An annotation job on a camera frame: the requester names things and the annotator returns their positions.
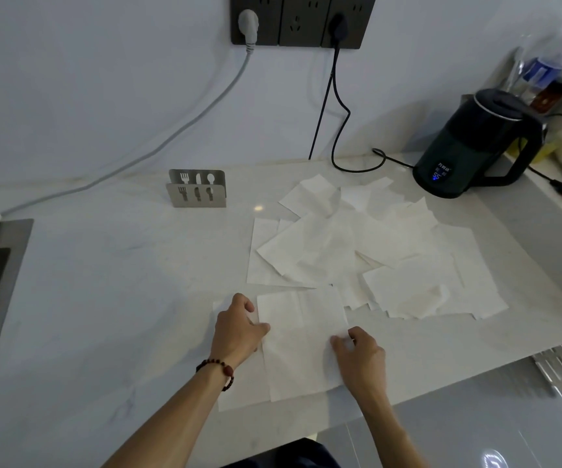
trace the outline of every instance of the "electric kettle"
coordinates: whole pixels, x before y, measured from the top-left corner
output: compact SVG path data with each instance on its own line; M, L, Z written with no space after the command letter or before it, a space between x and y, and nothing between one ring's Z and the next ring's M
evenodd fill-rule
M511 93L480 90L449 119L413 169L421 188L456 198L470 187L510 185L524 173L546 135L542 117ZM485 176L511 143L527 140L509 172Z

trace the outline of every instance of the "white wall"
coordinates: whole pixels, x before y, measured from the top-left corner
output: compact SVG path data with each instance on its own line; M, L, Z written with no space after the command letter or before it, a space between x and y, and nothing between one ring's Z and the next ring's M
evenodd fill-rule
M342 52L353 110L340 154L400 149L437 128L553 0L377 0L359 51ZM145 152L231 80L229 0L0 0L0 183L94 175ZM308 155L332 52L256 49L238 86L146 168ZM328 155L341 109L316 144Z

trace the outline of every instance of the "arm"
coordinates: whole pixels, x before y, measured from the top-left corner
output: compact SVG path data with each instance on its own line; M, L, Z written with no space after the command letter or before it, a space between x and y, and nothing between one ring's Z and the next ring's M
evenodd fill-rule
M342 338L332 337L341 377L363 412L383 468L428 468L396 420L385 393L385 350L362 328L348 334L355 342L349 350Z
M255 307L236 294L228 310L216 321L210 358L236 369L257 350L270 330L268 323L254 325L244 310ZM103 468L182 468L190 457L207 416L227 377L219 364L207 364L172 396L110 457Z

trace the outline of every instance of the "pile of paper towels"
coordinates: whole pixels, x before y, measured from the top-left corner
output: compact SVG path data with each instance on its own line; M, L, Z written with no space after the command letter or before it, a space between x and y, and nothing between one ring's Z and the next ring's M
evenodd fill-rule
M472 230L440 224L424 198L405 202L391 184L303 180L279 201L298 221L255 219L247 283L333 285L350 309L405 319L507 309Z

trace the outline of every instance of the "gray power cord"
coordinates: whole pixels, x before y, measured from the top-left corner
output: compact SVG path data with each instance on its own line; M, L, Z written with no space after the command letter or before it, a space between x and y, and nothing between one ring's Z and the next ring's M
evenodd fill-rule
M103 182L105 180L108 180L111 177L114 177L116 174L120 174L121 172L135 166L136 164L139 164L142 161L145 161L145 160L149 159L150 157L155 156L160 151L162 151L162 149L166 148L168 146L168 144L171 141L173 141L177 136L179 136L181 133L183 133L188 128L190 128L190 126L196 124L199 120L204 118L216 105L218 105L222 101L223 98L225 98L229 94L229 92L231 92L233 87L238 83L240 77L242 76L242 74L246 70L246 66L248 65L248 61L250 60L251 54L253 54L253 50L255 48L255 43L257 42L257 29L259 27L257 15L251 10L243 11L242 13L240 13L239 27L240 27L240 31L244 34L245 38L247 39L247 47L246 47L246 58L244 59L244 62L242 64L242 66L240 67L240 70L238 71L238 74L231 81L229 86L227 86L227 88L223 91L223 93L221 93L212 103L210 103L209 106L206 109L201 111L199 113L199 115L197 115L195 118L193 118L192 120L187 122L185 125L183 125L181 128L179 128L177 131L172 133L168 138L166 138L162 142L162 144L160 144L160 146L153 149L150 153L146 153L145 155L140 156L139 158L134 159L131 162L128 162L127 164L119 167L118 169L116 169L112 172L109 172L109 173L99 177L98 179L93 180L92 182L90 182L86 185L82 185L81 187L75 187L75 188L68 189L68 190L63 190L61 192L55 192L55 193L52 193L52 194L49 194L49 195L45 195L43 197L35 198L34 200L30 200L28 202L21 203L20 205L16 205L16 206L13 206L11 208L8 208L7 210L4 210L3 212L1 212L1 215L8 215L8 214L13 213L13 212L18 212L19 210L30 207L32 205L36 205L37 203L46 202L48 200L51 200L52 198L63 197L65 195L71 195L71 194L74 194L74 193L77 193L77 192L83 192L84 190L88 190L89 188L92 188L92 187L96 186L97 184L100 184L101 182Z

